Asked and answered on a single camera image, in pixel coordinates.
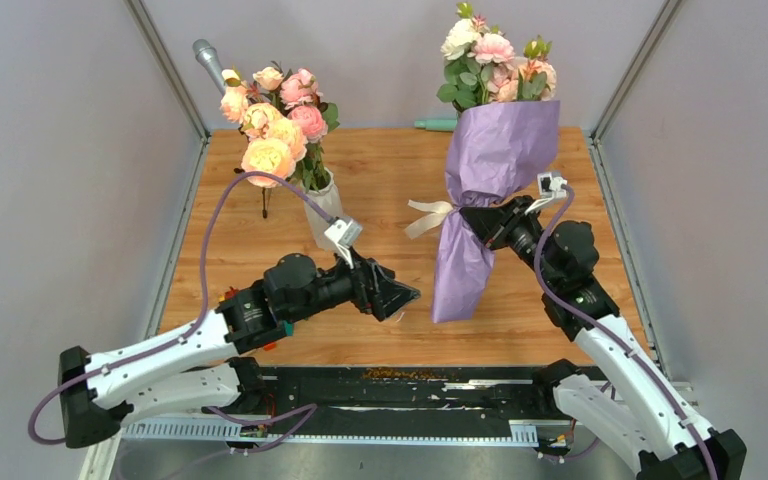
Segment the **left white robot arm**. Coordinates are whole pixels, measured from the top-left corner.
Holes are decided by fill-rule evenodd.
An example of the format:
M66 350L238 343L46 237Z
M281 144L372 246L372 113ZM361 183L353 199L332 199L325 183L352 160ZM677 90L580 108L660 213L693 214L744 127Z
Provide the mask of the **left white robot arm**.
M61 352L59 402L68 448L113 437L143 418L186 407L258 411L266 386L242 354L290 335L292 326L344 303L384 321L418 300L418 289L373 259L338 258L324 270L289 254L262 279L232 290L193 322L108 352Z

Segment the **cream printed ribbon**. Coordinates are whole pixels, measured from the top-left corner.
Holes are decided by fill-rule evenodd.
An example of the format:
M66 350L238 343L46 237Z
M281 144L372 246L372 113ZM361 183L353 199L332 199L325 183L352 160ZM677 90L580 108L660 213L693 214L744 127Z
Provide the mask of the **cream printed ribbon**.
M447 201L419 202L409 200L407 205L423 216L409 224L404 233L410 239L416 239L428 230L438 227L446 217L454 210L454 206Z

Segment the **peach pink rose bunch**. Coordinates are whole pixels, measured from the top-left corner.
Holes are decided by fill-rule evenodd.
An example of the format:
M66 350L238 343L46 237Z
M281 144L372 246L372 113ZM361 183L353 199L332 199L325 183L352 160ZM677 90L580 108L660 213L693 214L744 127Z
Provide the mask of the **peach pink rose bunch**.
M220 79L220 111L248 140L238 173L265 172L309 192L331 184L323 141L339 126L339 110L323 99L312 71L283 71L273 64L250 82L234 68L222 69Z

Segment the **silver microphone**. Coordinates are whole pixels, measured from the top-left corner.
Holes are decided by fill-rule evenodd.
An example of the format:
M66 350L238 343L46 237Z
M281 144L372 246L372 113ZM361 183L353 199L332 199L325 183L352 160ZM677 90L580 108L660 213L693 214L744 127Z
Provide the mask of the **silver microphone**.
M197 62L204 68L217 90L224 94L225 80L222 76L222 64L216 49L205 39L197 39L192 44L192 50Z

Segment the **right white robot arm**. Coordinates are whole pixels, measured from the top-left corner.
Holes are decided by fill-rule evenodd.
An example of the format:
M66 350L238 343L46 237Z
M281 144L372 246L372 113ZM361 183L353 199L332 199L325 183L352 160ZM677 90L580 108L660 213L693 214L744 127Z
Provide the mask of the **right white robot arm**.
M508 247L534 271L547 316L610 385L600 390L579 367L558 360L534 376L535 411L583 423L638 479L740 478L744 441L732 429L717 430L666 379L597 280L591 225L554 216L542 226L536 203L521 196L460 211L485 248Z

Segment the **purple flower bouquet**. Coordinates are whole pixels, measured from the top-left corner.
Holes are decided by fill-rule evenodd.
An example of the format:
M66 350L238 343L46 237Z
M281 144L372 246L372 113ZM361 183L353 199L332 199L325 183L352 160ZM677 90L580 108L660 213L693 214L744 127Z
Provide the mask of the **purple flower bouquet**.
M536 37L517 53L470 3L456 11L440 47L445 82L437 96L458 119L444 170L452 209L442 221L436 257L435 323L471 318L494 268L486 234L467 224L468 208L500 204L524 189L554 161L559 142L551 42Z

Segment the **mint green microphone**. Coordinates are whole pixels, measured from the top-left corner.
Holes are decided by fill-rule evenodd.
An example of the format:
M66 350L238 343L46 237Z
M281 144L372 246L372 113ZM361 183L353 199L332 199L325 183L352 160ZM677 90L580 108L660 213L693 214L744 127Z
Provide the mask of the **mint green microphone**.
M457 127L455 118L424 118L414 121L414 127L426 131L453 132Z

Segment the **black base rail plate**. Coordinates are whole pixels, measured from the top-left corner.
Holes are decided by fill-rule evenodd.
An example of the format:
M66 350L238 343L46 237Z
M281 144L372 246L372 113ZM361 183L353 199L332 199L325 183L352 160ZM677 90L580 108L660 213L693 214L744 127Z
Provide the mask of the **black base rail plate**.
M545 442L574 424L533 366L262 367L241 399L190 410L246 420L287 414L266 431L280 435L303 420L298 440L528 443L516 427L535 426Z

